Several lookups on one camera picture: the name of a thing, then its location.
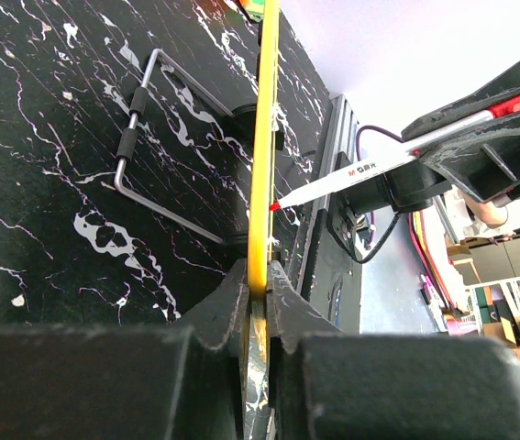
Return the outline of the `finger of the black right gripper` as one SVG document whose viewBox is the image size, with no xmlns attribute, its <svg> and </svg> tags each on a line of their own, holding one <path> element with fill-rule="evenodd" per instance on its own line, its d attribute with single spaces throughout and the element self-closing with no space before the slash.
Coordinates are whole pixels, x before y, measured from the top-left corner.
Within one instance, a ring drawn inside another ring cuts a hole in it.
<svg viewBox="0 0 520 440">
<path fill-rule="evenodd" d="M 477 91 L 420 116 L 402 131 L 403 140 L 424 134 L 471 116 L 520 94 L 520 61 Z"/>
<path fill-rule="evenodd" d="M 477 202 L 520 199 L 520 127 L 473 130 L 430 149 L 422 162 Z"/>
</svg>

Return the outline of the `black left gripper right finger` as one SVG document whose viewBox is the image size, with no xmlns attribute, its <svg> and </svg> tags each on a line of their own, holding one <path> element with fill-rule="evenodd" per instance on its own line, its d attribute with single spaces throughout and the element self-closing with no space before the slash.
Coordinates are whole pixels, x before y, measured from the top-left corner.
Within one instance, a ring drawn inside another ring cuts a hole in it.
<svg viewBox="0 0 520 440">
<path fill-rule="evenodd" d="M 483 336 L 346 335 L 268 268 L 281 439 L 520 439 L 520 360 Z"/>
</svg>

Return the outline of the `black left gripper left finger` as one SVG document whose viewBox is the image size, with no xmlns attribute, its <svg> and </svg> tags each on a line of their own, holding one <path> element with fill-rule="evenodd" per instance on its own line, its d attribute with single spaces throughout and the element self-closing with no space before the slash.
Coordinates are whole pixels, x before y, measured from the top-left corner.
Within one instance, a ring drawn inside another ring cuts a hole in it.
<svg viewBox="0 0 520 440">
<path fill-rule="evenodd" d="M 173 324 L 0 328 L 0 439 L 240 439 L 247 263 Z"/>
</svg>

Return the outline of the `red capped white marker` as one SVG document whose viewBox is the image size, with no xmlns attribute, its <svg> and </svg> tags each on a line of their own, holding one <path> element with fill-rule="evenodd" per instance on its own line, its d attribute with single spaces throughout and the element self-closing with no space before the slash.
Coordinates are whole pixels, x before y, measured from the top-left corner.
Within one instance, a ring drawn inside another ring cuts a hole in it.
<svg viewBox="0 0 520 440">
<path fill-rule="evenodd" d="M 378 161 L 361 159 L 339 170 L 332 171 L 327 176 L 308 183 L 270 205 L 271 212 L 283 208 L 311 202 L 331 193 L 337 193 L 355 184 L 368 181 L 387 171 L 391 171 L 404 164 L 415 160 L 417 154 L 429 144 L 442 141 L 445 138 L 456 135 L 464 129 L 475 127 L 480 123 L 504 118 L 520 113 L 520 94 L 502 103 L 495 104 L 488 109 L 461 118 L 460 120 L 435 129 L 420 137 L 405 141 L 401 144 L 401 152 L 404 154 L 398 159 L 381 159 Z"/>
</svg>

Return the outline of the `yellow framed whiteboard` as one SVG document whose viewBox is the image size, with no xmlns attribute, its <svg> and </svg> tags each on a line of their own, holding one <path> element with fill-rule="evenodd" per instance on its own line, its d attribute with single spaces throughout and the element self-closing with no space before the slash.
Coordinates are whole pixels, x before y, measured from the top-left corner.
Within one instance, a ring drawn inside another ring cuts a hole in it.
<svg viewBox="0 0 520 440">
<path fill-rule="evenodd" d="M 273 197 L 273 154 L 277 130 L 280 12 L 278 1 L 263 3 L 249 202 L 247 278 L 251 303 L 250 319 L 262 361 L 267 361 L 269 354 L 266 296 L 273 220 L 269 206 Z"/>
</svg>

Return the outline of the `orange sponge pack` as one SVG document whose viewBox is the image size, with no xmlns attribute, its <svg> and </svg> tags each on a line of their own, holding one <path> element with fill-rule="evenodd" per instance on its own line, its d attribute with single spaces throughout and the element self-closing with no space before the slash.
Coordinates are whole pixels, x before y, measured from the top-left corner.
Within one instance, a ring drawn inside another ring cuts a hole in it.
<svg viewBox="0 0 520 440">
<path fill-rule="evenodd" d="M 240 0 L 239 2 L 252 21 L 261 22 L 265 10 L 264 0 Z"/>
</svg>

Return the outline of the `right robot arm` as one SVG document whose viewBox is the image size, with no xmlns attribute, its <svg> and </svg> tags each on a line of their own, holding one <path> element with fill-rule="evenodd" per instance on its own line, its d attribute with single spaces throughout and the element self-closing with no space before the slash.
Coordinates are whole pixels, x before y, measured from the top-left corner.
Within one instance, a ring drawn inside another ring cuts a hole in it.
<svg viewBox="0 0 520 440">
<path fill-rule="evenodd" d="M 417 118 L 402 139 L 475 116 L 480 122 L 416 147 L 408 163 L 333 194 L 329 232 L 340 238 L 340 227 L 385 206 L 400 214 L 427 208 L 449 185 L 481 203 L 506 206 L 520 199 L 520 61 L 477 91 Z"/>
</svg>

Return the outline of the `metal whiteboard stand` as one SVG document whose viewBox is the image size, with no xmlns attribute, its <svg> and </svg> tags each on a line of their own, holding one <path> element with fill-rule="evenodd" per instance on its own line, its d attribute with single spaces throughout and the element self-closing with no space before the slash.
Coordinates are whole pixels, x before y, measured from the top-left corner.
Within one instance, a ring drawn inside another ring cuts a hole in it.
<svg viewBox="0 0 520 440">
<path fill-rule="evenodd" d="M 164 49 L 151 51 L 116 148 L 114 188 L 130 201 L 218 245 L 240 223 L 235 113 Z"/>
</svg>

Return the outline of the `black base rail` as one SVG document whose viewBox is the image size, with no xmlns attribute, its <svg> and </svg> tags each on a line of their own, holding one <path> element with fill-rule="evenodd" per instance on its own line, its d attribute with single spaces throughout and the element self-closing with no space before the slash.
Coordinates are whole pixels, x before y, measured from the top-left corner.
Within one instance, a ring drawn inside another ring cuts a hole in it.
<svg viewBox="0 0 520 440">
<path fill-rule="evenodd" d="M 348 99 L 338 95 L 327 109 L 325 137 L 317 157 L 322 178 L 355 159 L 357 117 Z M 362 266 L 353 259 L 357 216 L 340 195 L 327 195 L 303 207 L 304 252 L 293 286 L 341 331 L 360 332 Z"/>
</svg>

